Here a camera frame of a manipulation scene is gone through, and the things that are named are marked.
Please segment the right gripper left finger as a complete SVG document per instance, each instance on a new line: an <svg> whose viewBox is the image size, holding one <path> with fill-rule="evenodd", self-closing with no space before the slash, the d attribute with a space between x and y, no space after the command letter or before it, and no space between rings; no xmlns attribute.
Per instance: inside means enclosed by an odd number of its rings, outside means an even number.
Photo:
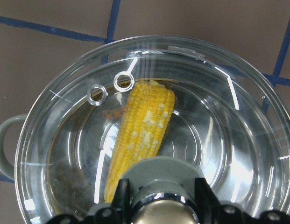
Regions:
<svg viewBox="0 0 290 224"><path fill-rule="evenodd" d="M110 224L129 224L131 221L130 181L120 179L111 203Z"/></svg>

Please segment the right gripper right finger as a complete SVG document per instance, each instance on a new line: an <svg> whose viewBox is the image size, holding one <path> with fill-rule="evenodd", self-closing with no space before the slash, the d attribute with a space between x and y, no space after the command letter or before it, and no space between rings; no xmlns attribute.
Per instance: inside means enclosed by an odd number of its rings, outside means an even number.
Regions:
<svg viewBox="0 0 290 224"><path fill-rule="evenodd" d="M220 223L220 202L205 178L195 178L194 200L201 224Z"/></svg>

